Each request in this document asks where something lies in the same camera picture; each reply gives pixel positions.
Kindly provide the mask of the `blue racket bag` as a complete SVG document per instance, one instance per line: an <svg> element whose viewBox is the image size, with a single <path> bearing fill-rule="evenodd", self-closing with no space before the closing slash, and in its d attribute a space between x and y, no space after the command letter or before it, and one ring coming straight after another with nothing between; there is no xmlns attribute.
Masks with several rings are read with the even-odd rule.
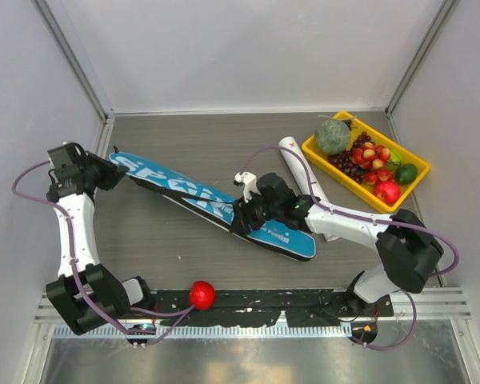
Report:
<svg viewBox="0 0 480 384"><path fill-rule="evenodd" d="M135 154L115 151L108 155L108 159L127 167L127 175L138 186L163 196L226 232L230 230L234 220L234 198L228 194ZM266 222L259 230L238 237L301 262L311 260L317 253L313 237L299 230L290 230L274 220Z"/></svg>

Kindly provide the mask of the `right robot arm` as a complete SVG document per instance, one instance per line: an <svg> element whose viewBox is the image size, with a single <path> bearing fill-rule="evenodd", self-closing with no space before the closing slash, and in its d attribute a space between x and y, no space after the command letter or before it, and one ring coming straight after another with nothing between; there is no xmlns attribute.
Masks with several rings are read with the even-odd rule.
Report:
<svg viewBox="0 0 480 384"><path fill-rule="evenodd" d="M409 210L394 215L368 214L297 195L275 173L260 178L249 172L234 176L242 197L234 204L230 232L247 236L268 221L308 234L332 234L378 253L380 263L359 273L346 291L347 309L364 315L380 298L398 290L419 294L444 250Z"/></svg>

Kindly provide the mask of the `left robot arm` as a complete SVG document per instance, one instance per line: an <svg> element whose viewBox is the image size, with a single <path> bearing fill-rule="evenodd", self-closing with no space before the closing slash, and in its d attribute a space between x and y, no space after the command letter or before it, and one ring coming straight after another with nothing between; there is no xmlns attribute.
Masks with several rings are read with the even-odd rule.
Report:
<svg viewBox="0 0 480 384"><path fill-rule="evenodd" d="M48 152L53 167L46 199L58 217L61 261L46 294L68 327L83 335L130 314L147 318L155 300L139 276L119 281L101 264L94 236L96 190L113 189L126 175L118 166L76 142Z"/></svg>

